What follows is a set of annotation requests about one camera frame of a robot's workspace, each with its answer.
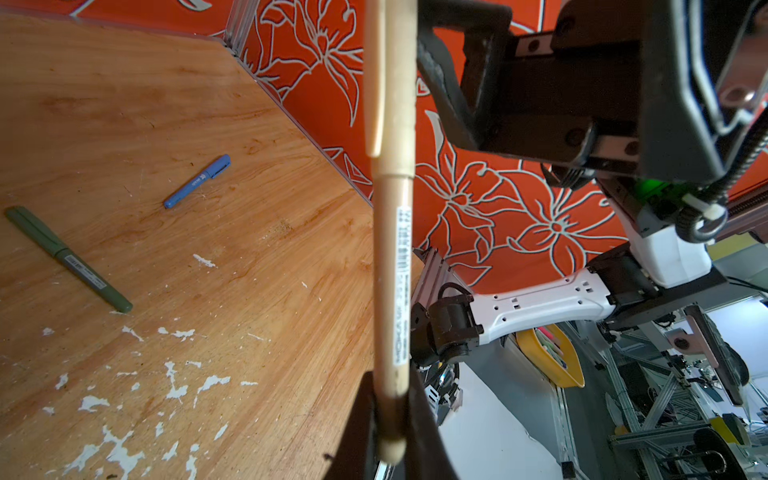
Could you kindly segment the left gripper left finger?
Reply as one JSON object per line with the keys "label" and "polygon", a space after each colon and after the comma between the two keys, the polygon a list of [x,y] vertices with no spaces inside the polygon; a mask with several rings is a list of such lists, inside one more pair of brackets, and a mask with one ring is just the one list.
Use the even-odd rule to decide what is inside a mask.
{"label": "left gripper left finger", "polygon": [[325,479],[374,479],[378,468],[376,399],[373,372],[360,381],[336,453]]}

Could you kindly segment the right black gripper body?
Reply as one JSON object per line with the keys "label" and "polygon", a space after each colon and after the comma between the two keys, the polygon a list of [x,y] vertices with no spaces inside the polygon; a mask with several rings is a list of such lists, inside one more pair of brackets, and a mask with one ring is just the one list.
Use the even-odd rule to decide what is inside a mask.
{"label": "right black gripper body", "polygon": [[548,32],[511,8],[422,1],[418,64],[455,146],[613,175],[711,183],[767,87],[763,1],[571,1]]}

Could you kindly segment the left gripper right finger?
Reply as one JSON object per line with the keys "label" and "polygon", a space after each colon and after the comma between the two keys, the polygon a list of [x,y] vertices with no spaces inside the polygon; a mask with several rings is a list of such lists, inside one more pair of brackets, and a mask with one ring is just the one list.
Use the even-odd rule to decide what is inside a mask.
{"label": "left gripper right finger", "polygon": [[411,368],[407,394],[406,453],[407,480],[457,480],[419,372]]}

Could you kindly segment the beige pen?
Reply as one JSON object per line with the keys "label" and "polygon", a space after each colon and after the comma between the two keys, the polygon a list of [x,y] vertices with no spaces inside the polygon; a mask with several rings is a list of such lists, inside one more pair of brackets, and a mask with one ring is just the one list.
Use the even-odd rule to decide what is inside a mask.
{"label": "beige pen", "polygon": [[413,184],[416,154],[415,1],[369,1],[364,25],[364,126],[373,179],[374,370],[377,456],[406,452]]}

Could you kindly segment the blue pen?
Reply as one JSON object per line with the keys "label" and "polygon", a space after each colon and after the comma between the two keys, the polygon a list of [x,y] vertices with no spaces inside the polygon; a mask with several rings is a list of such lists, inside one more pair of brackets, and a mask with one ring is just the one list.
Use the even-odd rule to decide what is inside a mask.
{"label": "blue pen", "polygon": [[205,182],[220,176],[231,166],[231,157],[228,154],[222,155],[201,170],[194,178],[175,190],[163,202],[165,209],[174,208],[179,202],[195,192]]}

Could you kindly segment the green pen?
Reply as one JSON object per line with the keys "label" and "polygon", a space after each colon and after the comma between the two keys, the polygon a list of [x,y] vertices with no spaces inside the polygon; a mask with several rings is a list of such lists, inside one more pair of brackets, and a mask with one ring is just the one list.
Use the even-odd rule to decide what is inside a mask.
{"label": "green pen", "polygon": [[132,303],[75,254],[42,220],[23,206],[5,210],[6,218],[47,254],[69,270],[119,313],[129,313]]}

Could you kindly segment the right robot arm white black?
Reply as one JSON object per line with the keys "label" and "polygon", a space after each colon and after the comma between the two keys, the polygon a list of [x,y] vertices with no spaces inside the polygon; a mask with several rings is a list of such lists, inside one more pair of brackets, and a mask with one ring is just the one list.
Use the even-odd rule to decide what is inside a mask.
{"label": "right robot arm white black", "polygon": [[441,286],[411,314],[423,368],[559,322],[632,328],[721,285],[705,246],[767,142],[763,1],[570,1],[553,30],[528,35],[512,17],[482,1],[420,3],[419,70],[448,140],[537,161],[556,188],[595,182],[627,240],[517,291]]}

